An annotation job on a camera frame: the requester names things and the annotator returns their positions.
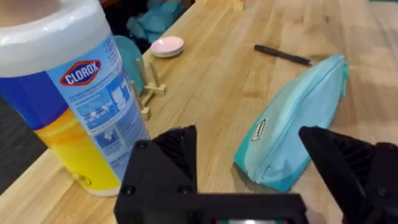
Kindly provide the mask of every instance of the dark floor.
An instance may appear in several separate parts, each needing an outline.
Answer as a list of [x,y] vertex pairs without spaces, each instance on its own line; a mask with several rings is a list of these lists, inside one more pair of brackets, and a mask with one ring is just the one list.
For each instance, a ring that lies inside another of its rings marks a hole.
[[45,144],[0,96],[0,194],[46,149]]

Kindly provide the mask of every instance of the white lid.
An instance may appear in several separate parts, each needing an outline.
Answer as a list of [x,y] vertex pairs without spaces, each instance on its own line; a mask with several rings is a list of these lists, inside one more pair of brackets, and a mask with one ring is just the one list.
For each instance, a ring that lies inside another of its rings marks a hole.
[[1,77],[40,72],[97,46],[109,25],[98,0],[57,0],[59,7],[35,21],[0,27]]

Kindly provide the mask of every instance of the clorox wipes container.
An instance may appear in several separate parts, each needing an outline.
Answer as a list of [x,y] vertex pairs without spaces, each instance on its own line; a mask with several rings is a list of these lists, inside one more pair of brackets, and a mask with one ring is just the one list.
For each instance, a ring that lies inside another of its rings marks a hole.
[[1,25],[0,94],[87,191],[115,195],[148,133],[99,1],[52,4]]

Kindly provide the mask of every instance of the clorox logo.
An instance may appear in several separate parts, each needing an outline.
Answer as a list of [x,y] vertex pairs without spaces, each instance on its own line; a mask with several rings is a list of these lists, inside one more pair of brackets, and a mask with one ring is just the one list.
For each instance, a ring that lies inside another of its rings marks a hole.
[[76,62],[60,80],[64,86],[87,85],[94,80],[101,68],[99,60],[85,60]]

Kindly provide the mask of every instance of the product label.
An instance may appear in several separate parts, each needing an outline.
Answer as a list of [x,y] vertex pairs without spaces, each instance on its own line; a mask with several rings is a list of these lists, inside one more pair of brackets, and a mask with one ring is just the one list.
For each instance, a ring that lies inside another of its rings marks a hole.
[[113,36],[46,72],[122,180],[134,142],[148,135]]
[[0,77],[0,94],[72,176],[96,192],[120,186],[135,141],[148,138],[111,34],[58,67]]
[[266,123],[267,123],[267,118],[257,123],[250,141],[257,141],[262,137],[262,133],[264,132],[264,126],[266,125]]

